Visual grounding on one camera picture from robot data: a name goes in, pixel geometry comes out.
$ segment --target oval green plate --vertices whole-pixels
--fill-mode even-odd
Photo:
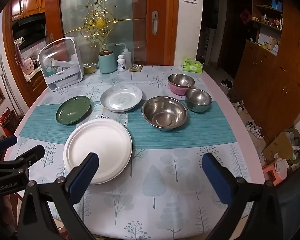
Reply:
[[[56,120],[64,125],[79,121],[89,110],[90,99],[85,96],[77,96],[68,99],[57,110]]]

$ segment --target clear plastic storage box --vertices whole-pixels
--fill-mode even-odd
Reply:
[[[83,78],[80,51],[73,37],[48,44],[40,51],[38,60],[51,91],[73,85]]]

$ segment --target white plate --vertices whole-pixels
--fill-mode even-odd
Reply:
[[[125,112],[134,108],[142,99],[142,91],[134,85],[116,85],[104,91],[100,103],[109,111]]]
[[[99,157],[99,168],[90,184],[107,182],[118,176],[127,166],[132,141],[127,129],[112,119],[95,119],[75,129],[63,150],[66,169],[79,166],[84,158],[94,152]]]

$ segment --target teal canister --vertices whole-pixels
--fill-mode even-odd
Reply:
[[[108,74],[118,69],[117,61],[115,60],[112,50],[103,50],[99,52],[99,68],[103,74]]]

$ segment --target plate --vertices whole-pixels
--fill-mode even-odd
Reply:
[[[100,103],[109,111],[120,113],[128,111],[142,99],[142,91],[134,85],[116,85],[104,91]]]
[[[127,129],[112,119],[95,119],[75,129],[66,141],[63,161],[66,169],[79,166],[94,152],[99,169],[90,184],[101,184],[118,176],[127,166],[132,153],[132,140]]]
[[[61,124],[72,124],[79,121],[89,110],[90,98],[77,96],[68,99],[57,110],[56,119]]]

